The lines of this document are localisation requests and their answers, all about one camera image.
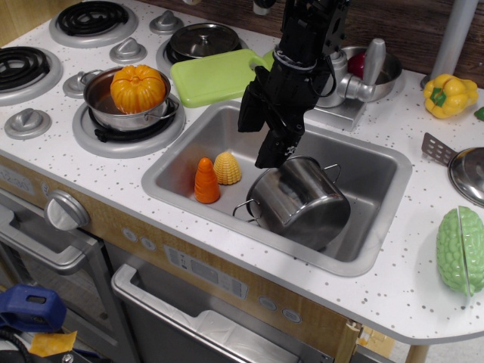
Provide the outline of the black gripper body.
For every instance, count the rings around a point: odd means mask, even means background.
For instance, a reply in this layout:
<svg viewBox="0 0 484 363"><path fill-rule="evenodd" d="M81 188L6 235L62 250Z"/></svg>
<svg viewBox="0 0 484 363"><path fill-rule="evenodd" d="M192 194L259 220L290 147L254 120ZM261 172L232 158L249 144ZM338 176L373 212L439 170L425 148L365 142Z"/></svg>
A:
<svg viewBox="0 0 484 363"><path fill-rule="evenodd" d="M313 109L319 98L335 92L328 81L335 80L332 60L322 55L313 64L290 59L282 51L272 52L270 70L256 71L256 99L266 108L269 128L277 135L299 138L305 131L304 114Z"/></svg>

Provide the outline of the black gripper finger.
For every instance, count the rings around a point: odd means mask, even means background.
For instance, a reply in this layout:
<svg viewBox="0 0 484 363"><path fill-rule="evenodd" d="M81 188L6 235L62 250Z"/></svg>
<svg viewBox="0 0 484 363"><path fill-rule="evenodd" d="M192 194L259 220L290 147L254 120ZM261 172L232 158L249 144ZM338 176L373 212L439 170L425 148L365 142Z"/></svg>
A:
<svg viewBox="0 0 484 363"><path fill-rule="evenodd" d="M244 92L237 127L239 132L258 132L265 124L267 100L258 80L253 80Z"/></svg>
<svg viewBox="0 0 484 363"><path fill-rule="evenodd" d="M259 169L279 168L296 150L300 132L270 129L259 149L255 166Z"/></svg>

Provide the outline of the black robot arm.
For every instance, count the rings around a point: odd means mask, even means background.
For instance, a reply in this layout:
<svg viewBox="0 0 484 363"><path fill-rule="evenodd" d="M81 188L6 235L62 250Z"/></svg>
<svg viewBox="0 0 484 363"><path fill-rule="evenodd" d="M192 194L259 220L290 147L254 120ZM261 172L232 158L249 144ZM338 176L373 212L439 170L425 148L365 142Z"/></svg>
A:
<svg viewBox="0 0 484 363"><path fill-rule="evenodd" d="M269 131L256 167L280 167L296 150L305 132L304 115L318 100L332 95L327 88L335 72L330 56L340 50L348 1L288 1L282 37L270 70L255 69L246 87L238 118L239 132Z"/></svg>

